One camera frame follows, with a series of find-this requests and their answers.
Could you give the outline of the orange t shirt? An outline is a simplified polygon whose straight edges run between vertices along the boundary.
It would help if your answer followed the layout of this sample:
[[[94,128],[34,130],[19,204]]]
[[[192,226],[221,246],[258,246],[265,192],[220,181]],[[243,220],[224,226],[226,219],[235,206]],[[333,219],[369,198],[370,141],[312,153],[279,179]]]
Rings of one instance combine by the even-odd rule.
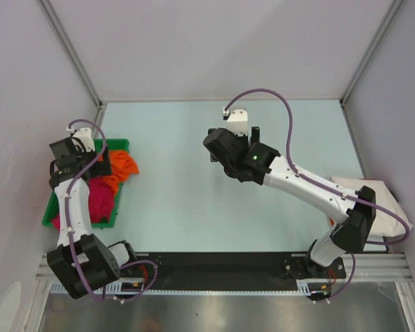
[[[103,176],[102,180],[111,188],[113,195],[117,196],[120,186],[131,175],[138,175],[140,172],[135,160],[125,150],[110,150],[109,161],[111,174]]]

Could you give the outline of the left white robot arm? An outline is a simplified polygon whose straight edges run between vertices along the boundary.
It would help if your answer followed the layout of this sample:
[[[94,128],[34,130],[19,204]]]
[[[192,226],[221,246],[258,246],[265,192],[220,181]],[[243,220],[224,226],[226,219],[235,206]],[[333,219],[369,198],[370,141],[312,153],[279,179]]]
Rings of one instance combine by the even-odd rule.
[[[50,144],[55,157],[49,184],[59,206],[59,239],[47,254],[50,269],[74,299],[129,277],[139,260],[127,241],[104,245],[91,227],[89,197],[91,180],[111,173],[109,152],[98,153],[95,142],[83,133]]]

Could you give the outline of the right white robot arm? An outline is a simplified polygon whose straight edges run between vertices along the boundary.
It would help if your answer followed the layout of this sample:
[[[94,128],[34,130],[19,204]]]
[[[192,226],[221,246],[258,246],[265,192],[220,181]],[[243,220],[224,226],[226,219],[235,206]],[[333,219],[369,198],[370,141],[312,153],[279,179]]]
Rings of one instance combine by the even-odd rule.
[[[359,190],[338,188],[314,174],[303,179],[287,157],[260,142],[244,142],[224,128],[211,129],[203,141],[211,159],[222,164],[230,178],[272,187],[312,205],[333,220],[333,227],[316,239],[304,258],[311,277],[322,277],[344,253],[361,253],[376,217],[372,206],[376,193],[367,186]]]

